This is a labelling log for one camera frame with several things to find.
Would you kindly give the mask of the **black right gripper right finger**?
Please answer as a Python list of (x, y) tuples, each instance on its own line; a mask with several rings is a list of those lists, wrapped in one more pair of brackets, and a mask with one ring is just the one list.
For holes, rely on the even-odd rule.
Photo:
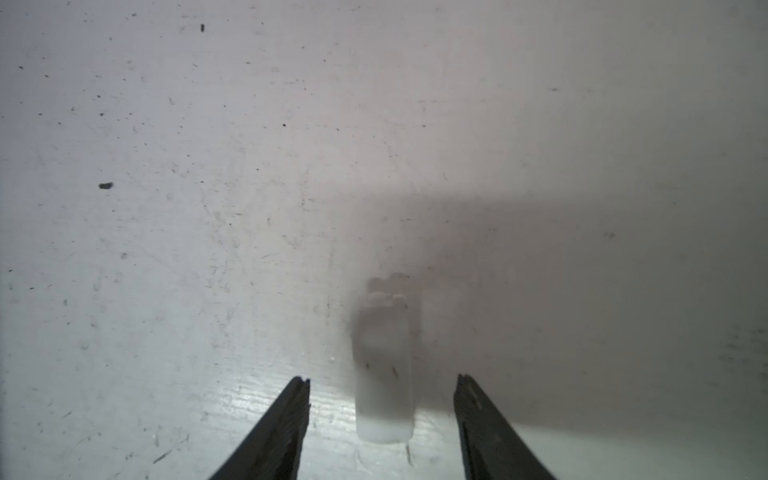
[(473, 377), (457, 377), (453, 405), (467, 480), (555, 479)]

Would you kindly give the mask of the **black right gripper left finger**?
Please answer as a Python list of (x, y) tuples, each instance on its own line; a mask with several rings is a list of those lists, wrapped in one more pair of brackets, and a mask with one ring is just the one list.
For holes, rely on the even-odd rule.
[(309, 425), (310, 380), (292, 378), (211, 480), (296, 480)]

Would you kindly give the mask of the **white battery compartment cover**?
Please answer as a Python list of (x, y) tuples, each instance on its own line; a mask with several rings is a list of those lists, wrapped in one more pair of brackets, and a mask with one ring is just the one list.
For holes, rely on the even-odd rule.
[(383, 445), (409, 442), (415, 407), (405, 276), (368, 281), (353, 318), (351, 346), (358, 437)]

